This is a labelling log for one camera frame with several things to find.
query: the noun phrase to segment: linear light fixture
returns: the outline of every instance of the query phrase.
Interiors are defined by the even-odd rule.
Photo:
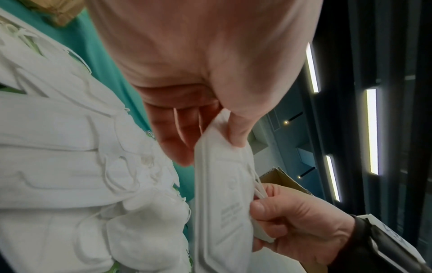
[[[314,59],[312,57],[311,45],[309,43],[307,43],[306,46],[306,59],[307,66],[309,67],[310,80],[312,81],[312,89],[314,93],[318,93],[320,90],[318,89],[318,81],[316,80]]]
[[[377,120],[377,90],[367,89],[368,135],[370,172],[378,175],[378,120]]]
[[[330,180],[332,181],[332,188],[333,188],[332,190],[333,190],[333,194],[334,194],[334,199],[336,199],[336,201],[340,202],[341,196],[339,194],[338,184],[336,183],[336,175],[335,175],[335,170],[334,170],[334,166],[333,166],[332,156],[326,155],[325,159],[327,162],[328,172],[330,174]]]

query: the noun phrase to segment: green table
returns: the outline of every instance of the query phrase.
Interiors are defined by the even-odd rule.
[[[37,28],[56,41],[80,55],[92,70],[93,76],[111,89],[130,109],[130,115],[143,130],[151,130],[149,119],[139,94],[129,85],[109,57],[87,11],[63,28],[55,28],[44,20],[40,13],[28,10],[17,0],[1,0],[0,8]],[[187,201],[194,197],[194,168],[174,164],[180,178],[180,194]]]

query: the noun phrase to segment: skin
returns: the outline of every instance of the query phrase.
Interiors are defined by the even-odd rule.
[[[298,76],[322,0],[86,2],[106,49],[140,93],[163,151],[183,166],[222,108],[243,147]]]
[[[250,213],[276,240],[270,244],[254,238],[253,251],[267,247],[304,263],[332,263],[354,231],[354,218],[295,189],[263,186],[269,198],[254,200]]]

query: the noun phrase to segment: green cloth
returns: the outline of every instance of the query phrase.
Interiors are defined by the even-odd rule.
[[[129,114],[143,130],[150,130],[140,95],[124,79],[100,41],[87,11],[83,11],[66,27],[55,28],[44,15],[28,10],[17,0],[1,0],[0,8],[32,25],[80,55],[92,70],[92,75],[111,89],[130,109]],[[174,164],[180,178],[180,194],[189,201],[194,197],[194,169]]]

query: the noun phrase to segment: pile of white masks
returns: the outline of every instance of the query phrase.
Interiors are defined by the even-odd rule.
[[[2,255],[20,273],[189,273],[172,161],[70,49],[0,15],[0,83],[26,93],[0,92]]]

